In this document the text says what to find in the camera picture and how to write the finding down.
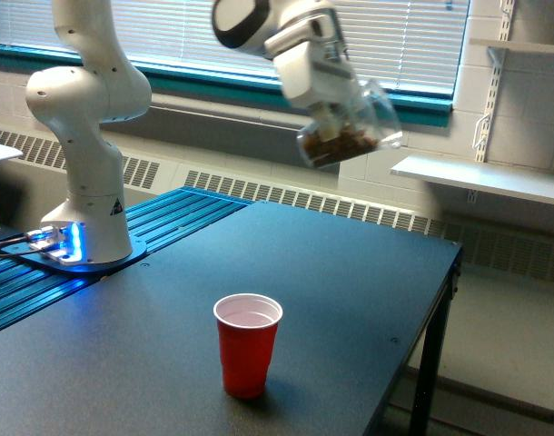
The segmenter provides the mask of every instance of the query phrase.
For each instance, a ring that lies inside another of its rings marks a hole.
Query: window blinds
[[[361,79],[391,90],[451,95],[469,0],[334,0]],[[220,46],[213,0],[112,0],[122,46],[137,61],[276,78],[270,62]],[[0,0],[0,44],[53,50],[51,0]]]

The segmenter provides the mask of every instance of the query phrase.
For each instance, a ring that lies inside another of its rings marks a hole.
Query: red solo cup
[[[213,311],[224,390],[236,398],[258,397],[265,390],[281,305],[263,295],[237,293],[219,300]]]

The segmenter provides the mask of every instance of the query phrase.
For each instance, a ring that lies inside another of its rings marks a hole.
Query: window sill
[[[81,59],[76,54],[0,45],[0,68],[32,73],[58,64],[81,64]],[[294,112],[275,80],[142,62],[134,65],[148,77],[156,93],[172,92],[199,99],[206,96],[221,102]],[[449,124],[450,99],[392,93],[390,99],[405,124]]]

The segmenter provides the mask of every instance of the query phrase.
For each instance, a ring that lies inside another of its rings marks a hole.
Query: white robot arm
[[[219,42],[271,59],[293,107],[315,120],[298,135],[317,167],[401,145],[401,129],[384,92],[362,87],[351,67],[335,7],[328,0],[215,0]]]
[[[124,211],[122,155],[99,124],[144,114],[152,91],[130,64],[114,30],[110,0],[53,0],[55,31],[83,67],[33,74],[26,88],[31,112],[57,136],[67,166],[66,201],[45,216],[53,238],[32,244],[61,248],[46,255],[64,265],[112,263],[132,252]]]

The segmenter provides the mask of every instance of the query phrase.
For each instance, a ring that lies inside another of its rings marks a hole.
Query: cable
[[[26,240],[27,240],[26,235],[18,236],[18,237],[11,238],[11,239],[5,239],[3,241],[0,241],[0,249],[6,247],[8,245],[14,245],[16,243],[24,243]]]
[[[36,253],[46,253],[46,252],[52,252],[53,250],[57,250],[59,248],[59,244],[55,243],[53,245],[50,245],[48,247],[42,248],[40,250],[31,250],[29,252],[20,252],[20,253],[0,253],[0,258],[8,258],[8,257],[16,257],[16,256],[24,256],[27,254],[36,254]]]

